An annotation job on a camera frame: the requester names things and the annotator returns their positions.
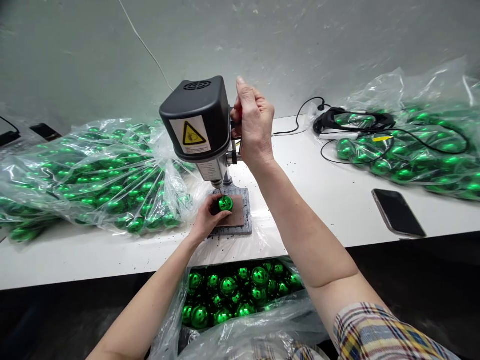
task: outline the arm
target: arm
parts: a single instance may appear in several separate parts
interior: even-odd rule
[[[218,222],[231,214],[212,216],[210,207],[222,195],[212,195],[198,211],[190,234],[135,295],[88,356],[96,359],[143,359],[162,324],[190,258]]]
[[[242,138],[242,159],[255,176],[283,244],[333,339],[335,317],[347,305],[368,302],[386,306],[275,161],[271,138],[273,106],[241,77],[237,90],[231,117],[239,125],[232,135]]]

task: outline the concrete wall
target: concrete wall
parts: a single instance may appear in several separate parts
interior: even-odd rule
[[[171,85],[242,74],[294,115],[335,102],[397,67],[419,74],[480,61],[477,0],[123,0]],[[9,114],[70,125],[158,117],[169,95],[117,0],[0,2],[0,103]]]

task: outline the white workbench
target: white workbench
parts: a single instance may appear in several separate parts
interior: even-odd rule
[[[274,124],[274,131],[290,130],[295,118],[276,119]],[[429,237],[480,231],[480,204],[395,185],[355,166],[329,163],[321,158],[320,148],[310,130],[273,138],[275,159],[345,247],[399,240],[382,220],[371,194],[375,188],[401,192]],[[325,153],[334,157],[334,146]],[[230,173],[237,186],[249,190],[253,235],[208,239],[194,255],[193,266],[287,254],[247,166],[231,166]],[[188,230],[133,239],[64,222],[30,244],[6,239],[0,243],[0,290],[156,271]]]

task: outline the smartphone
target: smartphone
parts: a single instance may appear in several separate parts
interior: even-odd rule
[[[371,191],[381,217],[394,233],[414,238],[427,236],[401,193],[373,189]]]

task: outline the drill base plate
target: drill base plate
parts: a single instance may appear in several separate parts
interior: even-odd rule
[[[214,194],[220,194],[220,190],[215,190]],[[250,195],[249,190],[245,187],[237,187],[232,182],[230,185],[223,185],[221,188],[221,193],[223,195],[233,196],[233,195],[242,195],[243,196],[243,217],[245,219],[245,224],[243,226],[235,227],[216,227],[211,232],[212,235],[250,235],[252,233],[252,214],[250,213]]]

